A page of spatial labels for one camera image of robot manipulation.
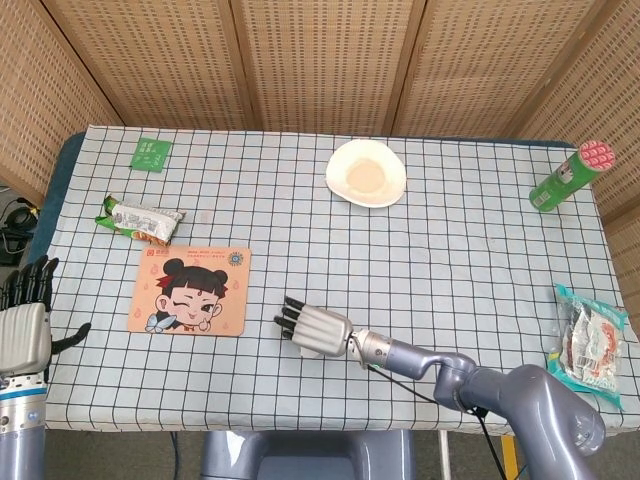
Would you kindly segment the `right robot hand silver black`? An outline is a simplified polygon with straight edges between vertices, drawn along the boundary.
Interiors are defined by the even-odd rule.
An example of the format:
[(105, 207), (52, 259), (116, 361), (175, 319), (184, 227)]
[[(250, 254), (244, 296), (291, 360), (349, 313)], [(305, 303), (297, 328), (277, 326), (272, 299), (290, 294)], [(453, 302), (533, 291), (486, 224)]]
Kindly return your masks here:
[(292, 341), (303, 358), (343, 356), (354, 332), (346, 317), (288, 296), (274, 322), (281, 327), (282, 337)]

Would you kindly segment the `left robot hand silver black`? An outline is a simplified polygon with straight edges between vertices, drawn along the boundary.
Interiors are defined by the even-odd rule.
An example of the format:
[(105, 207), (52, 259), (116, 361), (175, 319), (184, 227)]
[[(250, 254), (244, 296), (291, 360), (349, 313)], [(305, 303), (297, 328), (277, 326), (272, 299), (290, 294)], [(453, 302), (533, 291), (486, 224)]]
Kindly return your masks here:
[(72, 335), (52, 337), (53, 276), (59, 260), (46, 255), (12, 271), (1, 284), (1, 378), (46, 372), (53, 356), (80, 344), (89, 322)]

